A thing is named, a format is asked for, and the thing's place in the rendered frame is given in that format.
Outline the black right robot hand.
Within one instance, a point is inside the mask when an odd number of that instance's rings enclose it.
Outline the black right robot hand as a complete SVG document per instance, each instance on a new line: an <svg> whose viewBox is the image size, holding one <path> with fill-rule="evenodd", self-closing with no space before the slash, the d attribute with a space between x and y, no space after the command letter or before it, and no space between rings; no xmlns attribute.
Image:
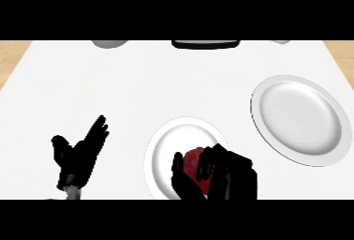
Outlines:
<svg viewBox="0 0 354 240"><path fill-rule="evenodd" d="M257 172L254 163L219 143L200 155L197 179L185 172L183 154L177 152L172 165L172 186L182 200L256 201Z"/></svg>

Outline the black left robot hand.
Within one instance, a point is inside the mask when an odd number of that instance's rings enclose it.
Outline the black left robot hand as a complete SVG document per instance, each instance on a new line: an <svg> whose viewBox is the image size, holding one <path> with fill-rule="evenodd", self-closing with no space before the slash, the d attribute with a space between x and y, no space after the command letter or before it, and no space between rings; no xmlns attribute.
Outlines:
<svg viewBox="0 0 354 240"><path fill-rule="evenodd" d="M52 138L55 149L55 162L61 168L56 188L65 190L76 186L83 188L87 185L95 170L101 149L110 135L107 118L99 116L89 133L77 145L73 146L61 135Z"/></svg>

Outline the red pear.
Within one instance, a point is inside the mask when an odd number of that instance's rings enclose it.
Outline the red pear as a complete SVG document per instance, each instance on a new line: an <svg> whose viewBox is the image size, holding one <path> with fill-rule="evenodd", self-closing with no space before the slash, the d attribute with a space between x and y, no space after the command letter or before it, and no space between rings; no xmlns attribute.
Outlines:
<svg viewBox="0 0 354 240"><path fill-rule="evenodd" d="M197 147L195 149L189 150L185 155L185 173L192 179L192 181L195 182L197 186L201 188L205 196L210 195L211 178L198 180L197 172L198 172L201 156L204 156L210 152L211 151L208 148Z"/></svg>

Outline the small white plate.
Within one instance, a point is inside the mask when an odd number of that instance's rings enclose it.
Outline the small white plate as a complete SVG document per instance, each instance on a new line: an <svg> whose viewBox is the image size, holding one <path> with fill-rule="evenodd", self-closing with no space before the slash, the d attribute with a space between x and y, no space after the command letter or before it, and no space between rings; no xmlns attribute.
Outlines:
<svg viewBox="0 0 354 240"><path fill-rule="evenodd" d="M152 135L143 160L146 186L155 200L179 200L172 187L172 165L174 154L183 155L198 147L217 143L231 149L217 127L197 117L179 117L158 128Z"/></svg>

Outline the large white plate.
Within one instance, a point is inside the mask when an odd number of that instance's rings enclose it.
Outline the large white plate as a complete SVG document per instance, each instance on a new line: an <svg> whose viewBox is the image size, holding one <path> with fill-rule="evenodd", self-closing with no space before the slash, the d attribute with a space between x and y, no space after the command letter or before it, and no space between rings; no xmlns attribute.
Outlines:
<svg viewBox="0 0 354 240"><path fill-rule="evenodd" d="M267 78L253 92L251 115L266 143L294 162L326 167L344 160L354 141L349 113L315 82Z"/></svg>

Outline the grey round bowl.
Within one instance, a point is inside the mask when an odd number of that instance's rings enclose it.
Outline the grey round bowl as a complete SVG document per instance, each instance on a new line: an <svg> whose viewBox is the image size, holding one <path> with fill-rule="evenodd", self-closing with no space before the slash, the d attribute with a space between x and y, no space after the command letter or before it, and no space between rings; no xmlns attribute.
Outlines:
<svg viewBox="0 0 354 240"><path fill-rule="evenodd" d="M104 49L118 48L126 43L126 40L95 40L93 44Z"/></svg>

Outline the black rectangular appliance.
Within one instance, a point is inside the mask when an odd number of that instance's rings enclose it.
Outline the black rectangular appliance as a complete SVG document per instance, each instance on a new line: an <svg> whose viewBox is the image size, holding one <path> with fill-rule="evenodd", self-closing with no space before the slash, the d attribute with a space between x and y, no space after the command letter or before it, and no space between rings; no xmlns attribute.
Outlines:
<svg viewBox="0 0 354 240"><path fill-rule="evenodd" d="M179 49L217 50L235 48L239 40L173 40L172 44Z"/></svg>

